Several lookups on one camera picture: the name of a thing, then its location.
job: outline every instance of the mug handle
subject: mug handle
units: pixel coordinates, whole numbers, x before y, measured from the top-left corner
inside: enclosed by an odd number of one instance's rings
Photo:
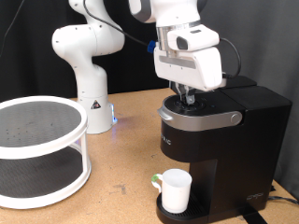
[[[163,181],[163,176],[162,176],[162,175],[159,175],[159,174],[154,175],[154,176],[151,178],[151,184],[153,185],[153,187],[155,187],[156,189],[159,190],[159,193],[161,193],[161,192],[162,192],[162,189],[161,189],[160,184],[158,184],[158,183],[156,182],[157,179],[160,179],[161,181]]]

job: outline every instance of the mesh tray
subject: mesh tray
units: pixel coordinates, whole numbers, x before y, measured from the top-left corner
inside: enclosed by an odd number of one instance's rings
[[[72,147],[24,160],[0,160],[0,194],[33,198],[53,193],[82,174],[82,156]]]
[[[0,147],[36,146],[75,130],[81,123],[76,108],[55,102],[29,102],[0,110]]]

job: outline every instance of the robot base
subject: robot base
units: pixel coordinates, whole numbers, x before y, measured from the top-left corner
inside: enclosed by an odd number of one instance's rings
[[[108,96],[84,98],[79,97],[78,103],[82,105],[88,117],[87,133],[104,133],[113,126],[112,107]]]

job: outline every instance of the blue led light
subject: blue led light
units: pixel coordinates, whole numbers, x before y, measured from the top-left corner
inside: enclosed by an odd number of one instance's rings
[[[114,105],[111,105],[112,108],[112,122],[116,123],[118,120],[114,117]]]

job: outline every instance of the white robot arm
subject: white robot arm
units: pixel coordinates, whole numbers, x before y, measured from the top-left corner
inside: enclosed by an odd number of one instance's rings
[[[212,91],[223,86],[221,56],[213,46],[219,35],[201,24],[198,7],[206,0],[129,0],[131,13],[142,22],[156,22],[159,43],[154,50],[158,77],[177,83],[186,92]]]
[[[82,0],[69,0],[69,5],[83,14],[88,24],[56,30],[52,37],[52,46],[75,72],[78,102],[86,109],[89,118],[87,133],[102,133],[113,125],[113,106],[107,97],[107,74],[103,68],[93,64],[92,57],[121,50],[124,35],[89,16]],[[86,7],[93,15],[120,28],[108,16],[103,0],[88,0]]]

